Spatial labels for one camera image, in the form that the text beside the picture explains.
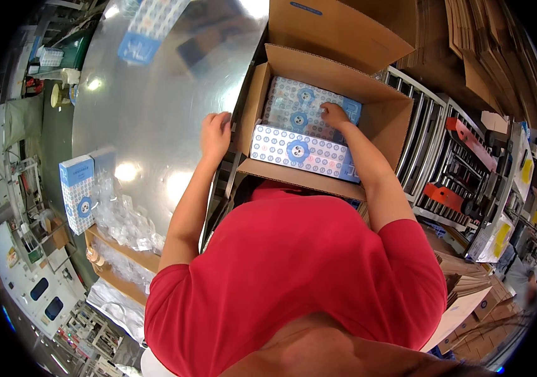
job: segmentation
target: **cable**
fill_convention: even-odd
[[[15,152],[11,151],[11,150],[7,150],[8,153],[12,153],[15,155],[16,158],[19,159],[19,162],[21,162],[21,157],[19,157]]]

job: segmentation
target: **yellow label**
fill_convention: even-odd
[[[496,234],[496,237],[495,237],[495,256],[498,258],[500,257],[501,255],[501,252],[503,251],[503,246],[506,246],[504,245],[505,243],[505,238],[507,236],[507,233],[509,233],[509,230],[511,229],[512,227],[505,223],[503,224],[503,226],[501,227],[501,229],[499,230],[499,232]]]
[[[530,183],[530,178],[532,177],[532,160],[526,160],[524,167],[522,168],[522,182],[528,185]]]

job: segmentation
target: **tissue box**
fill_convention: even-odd
[[[262,124],[254,129],[249,157],[349,182],[361,181],[348,147]]]
[[[189,2],[190,0],[143,0],[118,47],[118,56],[135,64],[151,63]]]
[[[326,124],[320,106],[325,102],[340,105],[352,124],[358,125],[360,102],[328,90],[304,84],[293,79],[274,77],[268,89],[268,101],[262,123],[315,138],[345,144],[342,134]]]
[[[69,227],[81,235],[95,223],[90,193],[95,181],[95,161],[88,155],[59,164],[61,191]]]

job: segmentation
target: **factory floor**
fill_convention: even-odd
[[[49,206],[55,214],[67,221],[65,207],[63,205],[63,195],[61,193],[61,181],[59,180],[60,162],[72,158],[72,129],[74,121],[74,107],[62,106],[59,108],[51,106],[51,92],[55,83],[60,81],[45,81],[44,88],[44,115],[42,118],[42,134],[40,137],[40,150],[38,156],[41,161],[40,176],[42,179],[43,192],[48,200]],[[89,289],[98,279],[92,269],[90,262],[86,259],[86,243],[84,235],[74,236],[74,243],[77,250],[67,250],[72,254],[72,264],[76,272],[82,278],[84,286]]]

